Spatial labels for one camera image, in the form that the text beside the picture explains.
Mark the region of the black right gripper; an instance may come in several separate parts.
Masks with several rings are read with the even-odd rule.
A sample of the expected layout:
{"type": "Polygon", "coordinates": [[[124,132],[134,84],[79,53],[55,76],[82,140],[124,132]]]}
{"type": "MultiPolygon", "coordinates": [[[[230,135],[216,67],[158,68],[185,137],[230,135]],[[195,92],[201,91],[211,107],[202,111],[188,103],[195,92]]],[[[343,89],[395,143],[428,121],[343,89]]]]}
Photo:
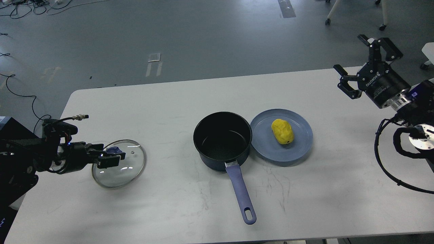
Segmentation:
{"type": "Polygon", "coordinates": [[[389,107],[389,100],[410,90],[410,85],[395,72],[389,63],[399,60],[403,53],[389,38],[368,38],[359,34],[358,39],[369,48],[368,62],[355,74],[339,64],[333,69],[340,75],[337,87],[350,99],[358,99],[365,93],[375,105],[389,107]]]}

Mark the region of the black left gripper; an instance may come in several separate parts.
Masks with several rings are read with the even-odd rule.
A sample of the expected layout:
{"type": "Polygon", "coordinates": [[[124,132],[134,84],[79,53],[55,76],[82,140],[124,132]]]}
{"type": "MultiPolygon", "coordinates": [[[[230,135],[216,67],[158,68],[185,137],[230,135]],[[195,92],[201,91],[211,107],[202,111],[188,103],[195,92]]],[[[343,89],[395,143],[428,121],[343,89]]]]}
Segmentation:
{"type": "Polygon", "coordinates": [[[69,151],[64,165],[57,170],[56,174],[66,174],[82,170],[88,164],[96,165],[99,169],[106,169],[118,166],[121,160],[125,159],[125,153],[107,152],[104,144],[86,144],[85,142],[74,142],[69,151]]]}

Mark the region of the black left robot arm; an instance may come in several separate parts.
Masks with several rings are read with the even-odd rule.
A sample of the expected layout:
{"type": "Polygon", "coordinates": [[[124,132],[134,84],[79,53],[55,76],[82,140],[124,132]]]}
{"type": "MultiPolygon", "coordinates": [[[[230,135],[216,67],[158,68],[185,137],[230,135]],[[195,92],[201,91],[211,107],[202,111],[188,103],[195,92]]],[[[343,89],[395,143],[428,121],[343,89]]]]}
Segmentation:
{"type": "Polygon", "coordinates": [[[125,153],[118,148],[104,150],[103,144],[72,142],[77,126],[88,115],[45,119],[42,137],[36,136],[12,117],[1,119],[1,243],[17,214],[11,204],[31,190],[39,180],[37,172],[66,174],[93,164],[99,169],[118,166],[125,153]]]}

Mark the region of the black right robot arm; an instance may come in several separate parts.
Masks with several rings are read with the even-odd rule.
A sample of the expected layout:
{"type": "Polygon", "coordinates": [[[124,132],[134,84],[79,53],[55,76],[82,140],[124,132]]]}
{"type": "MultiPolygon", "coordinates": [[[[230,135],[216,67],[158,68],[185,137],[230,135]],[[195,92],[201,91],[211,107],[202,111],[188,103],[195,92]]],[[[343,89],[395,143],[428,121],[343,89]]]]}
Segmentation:
{"type": "Polygon", "coordinates": [[[364,93],[378,108],[391,107],[396,112],[378,126],[374,140],[375,159],[386,176],[398,186],[433,194],[432,190],[416,187],[393,176],[379,155],[380,136],[393,123],[397,125],[392,137],[395,151],[410,159],[424,159],[433,168],[433,79],[409,85],[391,67],[393,61],[403,57],[403,53],[389,38],[369,38],[360,34],[358,39],[369,49],[368,60],[355,75],[348,74],[341,65],[334,65],[340,75],[337,87],[350,99],[358,99],[364,93]]]}

